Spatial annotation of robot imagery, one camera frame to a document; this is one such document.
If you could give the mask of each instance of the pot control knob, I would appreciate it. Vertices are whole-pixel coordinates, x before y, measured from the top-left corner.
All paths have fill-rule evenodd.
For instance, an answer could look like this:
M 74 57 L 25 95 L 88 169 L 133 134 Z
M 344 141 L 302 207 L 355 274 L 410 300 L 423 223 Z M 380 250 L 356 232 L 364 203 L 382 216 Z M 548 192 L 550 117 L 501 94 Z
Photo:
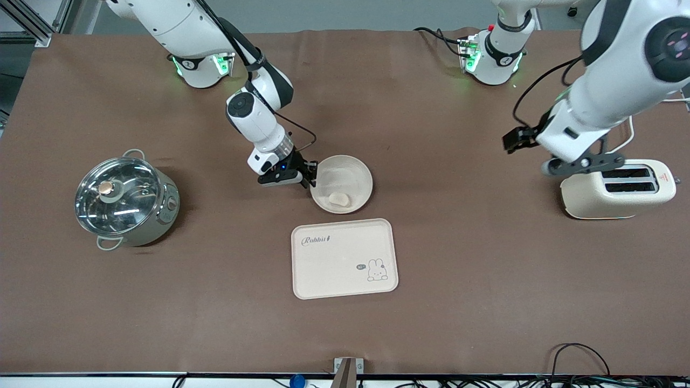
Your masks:
M 175 197 L 168 198 L 168 210 L 175 210 L 177 208 L 177 199 Z

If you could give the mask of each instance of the white cable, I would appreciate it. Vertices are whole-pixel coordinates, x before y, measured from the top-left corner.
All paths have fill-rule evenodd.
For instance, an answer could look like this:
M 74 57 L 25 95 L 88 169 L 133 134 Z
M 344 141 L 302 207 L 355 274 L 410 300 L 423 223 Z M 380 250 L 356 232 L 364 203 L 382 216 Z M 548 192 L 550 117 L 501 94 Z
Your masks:
M 630 142 L 633 141 L 633 137 L 635 137 L 635 127 L 633 126 L 633 117 L 632 116 L 628 117 L 628 125 L 630 126 L 630 137 L 628 137 L 628 140 L 626 140 L 625 142 L 623 142 L 623 144 L 619 145 L 618 147 L 614 148 L 613 150 L 611 150 L 607 153 L 614 153 L 614 152 L 620 150 L 621 148 L 627 146 Z

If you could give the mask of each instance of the metal bracket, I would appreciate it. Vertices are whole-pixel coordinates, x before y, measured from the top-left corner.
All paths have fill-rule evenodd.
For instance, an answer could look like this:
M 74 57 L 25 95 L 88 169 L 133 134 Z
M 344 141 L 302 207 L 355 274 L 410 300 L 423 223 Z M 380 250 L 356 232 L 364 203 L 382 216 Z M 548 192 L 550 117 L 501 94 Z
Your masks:
M 355 388 L 357 375 L 364 373 L 364 359 L 341 357 L 333 360 L 335 377 L 331 388 Z
M 52 40 L 52 34 L 48 34 L 48 38 L 43 41 L 36 41 L 34 45 L 35 48 L 47 48 L 50 46 L 50 41 Z
M 55 29 L 43 20 L 24 0 L 0 0 L 0 10 L 36 39 L 36 47 L 48 47 Z
M 343 360 L 346 358 L 351 358 L 351 357 L 338 357 L 333 359 L 333 373 L 336 374 L 338 373 L 338 368 L 340 368 L 340 364 L 342 364 Z M 355 361 L 356 365 L 356 372 L 357 374 L 364 374 L 364 359 L 363 358 L 351 358 Z

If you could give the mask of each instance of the brown table mat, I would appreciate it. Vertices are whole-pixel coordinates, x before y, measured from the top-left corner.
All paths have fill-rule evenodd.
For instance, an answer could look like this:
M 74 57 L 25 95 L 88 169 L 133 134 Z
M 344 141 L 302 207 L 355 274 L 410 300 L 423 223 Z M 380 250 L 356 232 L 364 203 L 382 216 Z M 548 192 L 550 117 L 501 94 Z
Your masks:
M 151 37 L 57 35 L 0 140 L 0 370 L 315 372 L 358 356 L 375 373 L 545 372 L 578 341 L 613 373 L 690 371 L 687 189 L 631 220 L 575 221 L 540 174 L 545 150 L 502 150 L 515 100 L 578 54 L 578 33 L 536 32 L 497 87 L 416 32 L 250 38 L 295 85 L 283 114 L 319 135 L 305 156 L 360 158 L 371 201 L 338 216 L 297 185 L 260 187 L 224 115 L 239 76 L 195 90 Z M 561 90 L 550 77 L 521 116 L 536 123 Z M 657 106 L 625 153 L 690 179 L 689 124 L 682 104 Z M 75 190 L 132 147 L 177 183 L 181 214 L 158 244 L 101 252 Z M 398 288 L 298 300 L 293 228 L 376 217 L 393 225 Z M 559 371 L 602 370 L 568 350 Z

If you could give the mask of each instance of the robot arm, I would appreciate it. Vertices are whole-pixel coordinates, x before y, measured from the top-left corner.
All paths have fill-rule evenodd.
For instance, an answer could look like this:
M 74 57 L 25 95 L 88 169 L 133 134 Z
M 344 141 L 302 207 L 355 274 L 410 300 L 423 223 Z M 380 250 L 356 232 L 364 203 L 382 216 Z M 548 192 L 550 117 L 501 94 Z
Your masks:
M 171 53 L 177 72 L 192 87 L 215 85 L 230 72 L 230 56 L 239 56 L 248 79 L 226 101 L 226 116 L 254 143 L 248 163 L 261 175 L 259 183 L 315 185 L 316 163 L 302 159 L 289 134 L 273 116 L 292 101 L 293 85 L 233 24 L 217 17 L 204 0 L 106 0 L 106 3 L 120 17 L 138 20 Z M 275 172 L 281 168 L 282 174 Z
M 498 8 L 498 21 L 492 30 L 468 38 L 462 61 L 465 71 L 488 85 L 508 81 L 518 70 L 524 45 L 535 28 L 532 8 L 565 6 L 574 0 L 491 0 Z
M 605 149 L 607 133 L 690 82 L 689 34 L 690 1 L 601 0 L 582 29 L 584 75 L 538 126 L 505 135 L 505 149 L 542 145 L 555 156 L 549 175 L 621 167 L 622 155 Z

